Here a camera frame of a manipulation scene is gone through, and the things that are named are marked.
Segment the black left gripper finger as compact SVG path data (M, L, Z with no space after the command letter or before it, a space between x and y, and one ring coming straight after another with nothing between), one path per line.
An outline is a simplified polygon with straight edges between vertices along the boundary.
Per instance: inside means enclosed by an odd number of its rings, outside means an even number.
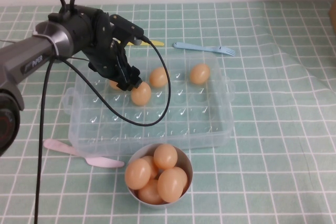
M130 79L119 78L117 80L117 87L122 91L131 91L133 84Z
M142 79L140 78L140 70L135 66L131 67L130 82L132 88L138 88L139 85L142 83Z

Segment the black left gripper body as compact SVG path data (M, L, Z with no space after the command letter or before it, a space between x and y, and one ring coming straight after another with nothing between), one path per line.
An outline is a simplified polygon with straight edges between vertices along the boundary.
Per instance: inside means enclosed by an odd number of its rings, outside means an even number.
M130 79L131 65L125 46L141 39L141 28L120 15L99 14L94 21L94 38L87 47L89 67L102 77L117 83L119 78Z

